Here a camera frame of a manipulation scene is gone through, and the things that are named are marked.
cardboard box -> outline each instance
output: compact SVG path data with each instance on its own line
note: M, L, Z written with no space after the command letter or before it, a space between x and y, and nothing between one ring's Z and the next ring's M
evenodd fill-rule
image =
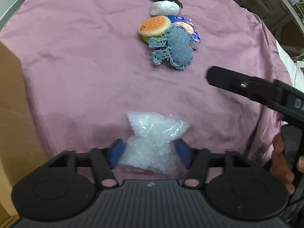
M47 160L26 100L21 63L0 42L0 228L18 219L13 186Z

transparent plastic wrap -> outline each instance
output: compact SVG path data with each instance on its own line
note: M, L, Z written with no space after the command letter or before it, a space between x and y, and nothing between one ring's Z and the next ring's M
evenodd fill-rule
M174 177L177 171L177 154L171 142L180 138L188 124L172 115L130 112L128 119L134 131L120 164L128 170L152 170Z

ribbed gray surface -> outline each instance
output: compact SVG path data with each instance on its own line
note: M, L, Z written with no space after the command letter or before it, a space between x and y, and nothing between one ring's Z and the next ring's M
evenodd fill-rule
M237 221L217 213L194 190L177 181L126 180L101 192L95 203L74 218L39 223L21 219L14 228L288 228L279 218Z

denim plush toy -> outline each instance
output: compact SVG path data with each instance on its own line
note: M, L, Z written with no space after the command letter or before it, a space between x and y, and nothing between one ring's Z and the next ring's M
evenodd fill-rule
M160 65L164 59L178 70L185 70L192 61L191 44L194 38L182 26L172 25L164 32L165 39L150 38L149 47L154 50L153 62Z

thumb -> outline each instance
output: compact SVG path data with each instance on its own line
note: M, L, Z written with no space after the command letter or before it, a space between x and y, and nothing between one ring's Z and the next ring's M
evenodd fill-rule
M301 156L297 163L297 169L299 172L304 174L304 156Z

